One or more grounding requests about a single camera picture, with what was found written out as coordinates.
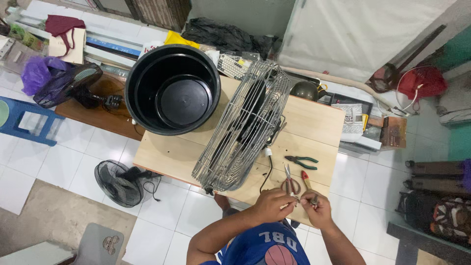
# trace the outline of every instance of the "red cloth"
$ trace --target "red cloth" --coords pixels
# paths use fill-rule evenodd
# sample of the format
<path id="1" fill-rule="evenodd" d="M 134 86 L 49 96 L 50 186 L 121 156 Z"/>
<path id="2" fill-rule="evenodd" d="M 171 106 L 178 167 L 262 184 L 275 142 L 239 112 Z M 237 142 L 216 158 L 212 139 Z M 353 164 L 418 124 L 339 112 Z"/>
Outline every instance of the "red cloth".
<path id="1" fill-rule="evenodd" d="M 398 85 L 398 91 L 414 99 L 415 90 L 423 85 L 417 92 L 417 99 L 442 94 L 447 90 L 447 83 L 440 70 L 432 66 L 420 66 L 408 71 Z"/>
<path id="2" fill-rule="evenodd" d="M 85 28 L 85 23 L 83 20 L 75 17 L 48 15 L 48 19 L 46 20 L 46 31 L 51 33 L 53 37 L 60 36 L 62 38 L 65 47 L 67 48 L 63 56 L 66 56 L 67 53 L 69 53 L 69 49 L 73 49 L 75 47 L 75 41 L 73 40 L 74 28 Z M 67 32 L 70 29 L 72 29 L 72 47 L 70 47 L 69 41 L 67 40 Z"/>

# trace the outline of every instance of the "person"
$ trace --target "person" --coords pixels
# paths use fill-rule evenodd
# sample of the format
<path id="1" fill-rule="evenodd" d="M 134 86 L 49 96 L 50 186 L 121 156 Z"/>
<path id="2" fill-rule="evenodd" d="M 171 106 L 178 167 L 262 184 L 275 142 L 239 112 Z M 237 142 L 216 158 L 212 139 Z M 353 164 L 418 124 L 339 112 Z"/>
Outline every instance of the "person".
<path id="1" fill-rule="evenodd" d="M 318 204 L 314 207 L 309 201 L 316 195 Z M 187 265 L 219 264 L 215 256 L 219 250 L 223 265 L 310 264 L 294 229 L 285 219 L 297 205 L 297 198 L 280 188 L 264 190 L 255 205 L 244 211 L 231 208 L 225 196 L 216 194 L 214 199 L 223 210 L 223 218 L 190 240 Z M 325 196 L 309 190 L 301 196 L 300 203 L 311 224 L 320 229 L 333 265 L 365 265 L 358 250 L 333 222 Z"/>

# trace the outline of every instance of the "wooden table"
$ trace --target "wooden table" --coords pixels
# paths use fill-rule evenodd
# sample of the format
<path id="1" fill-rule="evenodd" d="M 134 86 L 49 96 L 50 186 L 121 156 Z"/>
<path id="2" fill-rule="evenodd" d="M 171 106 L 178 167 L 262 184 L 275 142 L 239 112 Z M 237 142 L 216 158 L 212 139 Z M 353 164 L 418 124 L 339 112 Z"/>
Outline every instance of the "wooden table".
<path id="1" fill-rule="evenodd" d="M 103 72 L 103 76 L 90 87 L 90 91 L 98 96 L 123 95 L 125 83 L 124 77 Z M 102 107 L 86 109 L 78 101 L 71 99 L 58 105 L 55 113 L 138 141 L 146 131 L 140 125 L 134 128 L 124 101 L 119 109 L 108 112 Z"/>
<path id="2" fill-rule="evenodd" d="M 134 165 L 200 186 L 191 172 L 239 83 L 221 76 L 219 105 L 210 119 L 195 131 L 178 136 L 162 136 L 146 131 L 134 157 Z M 320 103 L 289 96 L 283 114 L 288 124 L 271 147 L 273 171 L 263 188 L 279 187 L 286 178 L 284 165 L 289 163 L 291 175 L 301 184 L 303 193 L 305 187 L 300 176 L 304 168 L 289 162 L 284 156 L 312 157 L 319 163 L 316 164 L 318 170 L 305 170 L 311 186 L 328 196 L 345 113 Z M 263 174 L 268 173 L 269 165 L 268 158 L 259 155 L 245 183 L 235 191 L 220 194 L 250 205 L 255 204 L 265 178 Z M 311 226 L 301 206 L 296 207 L 288 218 Z"/>

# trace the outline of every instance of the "black plastic bag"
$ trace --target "black plastic bag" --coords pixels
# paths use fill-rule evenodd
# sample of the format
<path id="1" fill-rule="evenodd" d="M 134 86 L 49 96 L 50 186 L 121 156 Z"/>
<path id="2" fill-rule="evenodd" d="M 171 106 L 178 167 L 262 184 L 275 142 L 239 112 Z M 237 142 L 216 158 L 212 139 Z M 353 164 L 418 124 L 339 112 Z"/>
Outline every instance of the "black plastic bag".
<path id="1" fill-rule="evenodd" d="M 234 25 L 205 17 L 190 19 L 181 36 L 199 44 L 215 46 L 218 50 L 257 52 L 264 60 L 276 40 L 267 36 L 250 35 Z"/>

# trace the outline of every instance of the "white plug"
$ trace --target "white plug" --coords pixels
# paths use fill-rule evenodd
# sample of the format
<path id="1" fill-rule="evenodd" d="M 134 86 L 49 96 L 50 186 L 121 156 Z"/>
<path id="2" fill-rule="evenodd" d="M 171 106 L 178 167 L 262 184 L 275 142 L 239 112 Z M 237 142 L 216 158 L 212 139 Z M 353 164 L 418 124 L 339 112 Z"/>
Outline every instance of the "white plug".
<path id="1" fill-rule="evenodd" d="M 265 154 L 265 157 L 268 157 L 268 156 L 272 155 L 271 149 L 268 148 L 268 147 L 263 150 L 263 153 Z"/>

